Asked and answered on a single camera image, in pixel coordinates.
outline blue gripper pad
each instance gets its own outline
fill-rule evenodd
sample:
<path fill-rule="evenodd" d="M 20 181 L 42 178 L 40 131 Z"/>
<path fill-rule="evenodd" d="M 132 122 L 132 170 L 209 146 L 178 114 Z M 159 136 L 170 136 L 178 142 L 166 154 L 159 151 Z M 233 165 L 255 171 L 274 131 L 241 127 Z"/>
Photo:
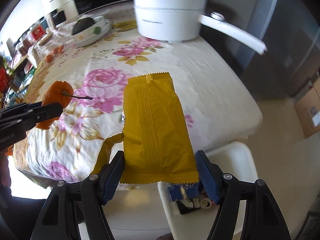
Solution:
<path fill-rule="evenodd" d="M 116 158 L 115 156 L 109 165 L 112 165 L 113 169 L 104 184 L 104 190 L 102 195 L 102 202 L 104 205 L 107 204 L 107 202 L 113 198 L 116 192 L 116 189 L 118 187 L 119 181 L 124 170 L 124 157 L 121 156 L 120 158 Z"/>
<path fill-rule="evenodd" d="M 218 195 L 218 185 L 209 168 L 212 163 L 210 163 L 209 159 L 202 150 L 196 152 L 195 158 L 197 170 L 204 185 L 205 191 L 207 192 L 208 197 L 218 204 L 220 201 L 220 197 Z"/>

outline white kitchen appliance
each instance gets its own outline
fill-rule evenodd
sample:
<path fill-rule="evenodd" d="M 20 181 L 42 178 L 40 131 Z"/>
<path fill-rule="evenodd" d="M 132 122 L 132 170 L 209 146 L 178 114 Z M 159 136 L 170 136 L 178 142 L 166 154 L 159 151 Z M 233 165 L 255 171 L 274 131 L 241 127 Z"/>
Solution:
<path fill-rule="evenodd" d="M 49 27 L 53 24 L 50 22 L 50 16 L 55 25 L 71 22 L 79 17 L 74 0 L 42 0 L 42 6 Z"/>
<path fill-rule="evenodd" d="M 201 24 L 223 32 L 259 54 L 265 44 L 251 34 L 227 23 L 219 13 L 203 15 L 207 0 L 134 0 L 138 31 L 161 41 L 178 42 L 196 38 Z"/>

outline pot handle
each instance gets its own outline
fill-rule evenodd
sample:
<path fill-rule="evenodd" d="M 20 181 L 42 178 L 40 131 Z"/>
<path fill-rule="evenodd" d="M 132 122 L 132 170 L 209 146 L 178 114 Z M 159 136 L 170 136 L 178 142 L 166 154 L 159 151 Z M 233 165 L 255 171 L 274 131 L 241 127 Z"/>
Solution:
<path fill-rule="evenodd" d="M 260 55 L 262 55 L 267 50 L 266 45 L 262 41 L 245 32 L 244 30 L 241 30 L 238 27 L 225 22 L 223 15 L 219 13 L 213 12 L 211 14 L 211 17 L 200 15 L 199 22 L 242 42 L 243 44 L 258 52 Z"/>

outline table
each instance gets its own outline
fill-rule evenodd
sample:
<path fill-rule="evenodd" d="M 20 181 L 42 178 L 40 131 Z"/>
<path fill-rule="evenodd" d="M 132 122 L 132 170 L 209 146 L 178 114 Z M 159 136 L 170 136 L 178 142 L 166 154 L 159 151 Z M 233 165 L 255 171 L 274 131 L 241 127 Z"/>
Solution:
<path fill-rule="evenodd" d="M 71 44 L 55 62 L 41 64 L 29 85 L 27 102 L 41 101 L 56 80 L 69 82 L 75 95 L 93 97 L 72 100 L 50 130 L 34 128 L 15 145 L 16 167 L 38 184 L 80 181 L 89 175 L 102 141 L 122 130 L 123 89 L 132 76 L 170 73 L 194 151 L 247 138 L 261 124 L 261 112 L 245 86 L 201 37 L 173 44 L 142 37 L 132 2 L 86 16 L 99 15 L 114 22 L 113 30 L 87 47 Z M 67 39 L 74 24 L 59 33 Z"/>

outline metal screw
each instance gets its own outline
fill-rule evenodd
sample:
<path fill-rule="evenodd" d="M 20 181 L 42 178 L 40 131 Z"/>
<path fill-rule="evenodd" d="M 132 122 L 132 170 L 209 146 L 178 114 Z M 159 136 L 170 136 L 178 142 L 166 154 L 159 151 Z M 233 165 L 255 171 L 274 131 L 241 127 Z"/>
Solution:
<path fill-rule="evenodd" d="M 63 180 L 59 180 L 58 182 L 57 182 L 57 186 L 58 187 L 62 187 L 64 185 L 64 181 Z"/>
<path fill-rule="evenodd" d="M 260 185 L 260 186 L 264 186 L 264 185 L 266 184 L 263 179 L 258 179 L 258 180 L 257 180 L 257 183 L 258 183 L 258 185 Z"/>
<path fill-rule="evenodd" d="M 90 180 L 96 180 L 98 178 L 98 175 L 97 174 L 92 174 L 90 175 L 89 179 Z"/>
<path fill-rule="evenodd" d="M 223 174 L 223 177 L 224 177 L 225 179 L 232 179 L 232 175 L 229 174 L 229 173 Z"/>

